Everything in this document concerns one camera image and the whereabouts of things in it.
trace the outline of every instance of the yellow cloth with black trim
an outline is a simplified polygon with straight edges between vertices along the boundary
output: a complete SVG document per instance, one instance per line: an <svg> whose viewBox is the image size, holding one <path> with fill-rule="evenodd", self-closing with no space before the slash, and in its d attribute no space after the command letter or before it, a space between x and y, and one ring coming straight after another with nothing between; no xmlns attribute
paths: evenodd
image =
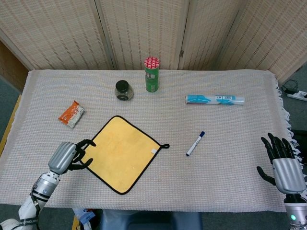
<svg viewBox="0 0 307 230"><path fill-rule="evenodd" d="M87 168L119 194L134 186L161 148L169 148L120 116L111 118L93 141L96 147L87 146L81 162L93 158Z"/></svg>

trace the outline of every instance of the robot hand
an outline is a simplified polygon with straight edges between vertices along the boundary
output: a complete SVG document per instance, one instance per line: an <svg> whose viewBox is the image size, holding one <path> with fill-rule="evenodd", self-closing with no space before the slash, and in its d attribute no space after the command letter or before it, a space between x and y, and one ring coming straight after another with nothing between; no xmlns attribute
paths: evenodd
<svg viewBox="0 0 307 230"><path fill-rule="evenodd" d="M306 189L306 184L300 163L295 159L292 147L286 139L282 141L268 133L271 144L266 138L261 138L270 158L274 177L264 173L257 167L259 175L267 182L275 185L277 189L286 194L284 205L292 229L306 229L307 203L300 193Z"/></svg>
<svg viewBox="0 0 307 230"><path fill-rule="evenodd" d="M92 140L85 139L78 144L63 142L51 157L48 165L50 171L43 173L32 186L30 195L20 207L18 213L20 221L8 219L0 223L0 230L31 230L34 225L38 227L38 215L49 200L51 194L60 182L59 176L68 170L84 169L93 159L85 164L75 164L85 155L82 149L85 145L96 146Z"/></svg>
<svg viewBox="0 0 307 230"><path fill-rule="evenodd" d="M80 141L78 144L70 142L63 142L60 144L48 163L50 170L58 175L62 175L68 170L84 169L89 166L93 158L89 159L83 165L75 164L84 157L85 151L82 147L88 144L96 146L92 140L88 139Z"/></svg>

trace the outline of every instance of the table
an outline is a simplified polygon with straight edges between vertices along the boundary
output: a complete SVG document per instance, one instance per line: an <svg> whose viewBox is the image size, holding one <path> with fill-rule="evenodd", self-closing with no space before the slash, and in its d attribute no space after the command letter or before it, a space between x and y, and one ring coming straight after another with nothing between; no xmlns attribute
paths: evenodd
<svg viewBox="0 0 307 230"><path fill-rule="evenodd" d="M134 88L131 101L115 98L120 79ZM60 142L91 138L112 116L121 115L171 148L158 154L126 195L115 194L87 170L73 171L62 176L48 207L284 211L283 195L256 171L258 165L271 170L260 137L272 132L291 140L273 74L161 70L159 82L158 92L148 93L143 71L31 71L0 159L0 202L20 205ZM186 105L187 93L243 95L246 104ZM57 118L73 100L87 112L70 129ZM185 151L202 129L206 137L187 158ZM12 178L19 187L12 187Z"/></svg>

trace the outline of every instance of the green can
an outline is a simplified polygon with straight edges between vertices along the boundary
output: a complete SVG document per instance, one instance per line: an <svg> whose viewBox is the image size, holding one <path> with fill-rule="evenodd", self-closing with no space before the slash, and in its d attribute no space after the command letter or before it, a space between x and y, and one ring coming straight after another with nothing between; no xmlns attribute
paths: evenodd
<svg viewBox="0 0 307 230"><path fill-rule="evenodd" d="M148 57L144 61L144 65L146 90L148 92L156 92L159 87L159 59L156 57Z"/></svg>

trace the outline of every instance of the orange snack wrapper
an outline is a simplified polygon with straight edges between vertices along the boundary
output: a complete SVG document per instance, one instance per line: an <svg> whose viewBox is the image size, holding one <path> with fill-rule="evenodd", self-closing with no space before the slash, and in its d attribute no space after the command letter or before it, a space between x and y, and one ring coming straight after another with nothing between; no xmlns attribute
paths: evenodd
<svg viewBox="0 0 307 230"><path fill-rule="evenodd" d="M73 128L84 113L84 108L78 102L73 101L72 105L58 118L61 122Z"/></svg>

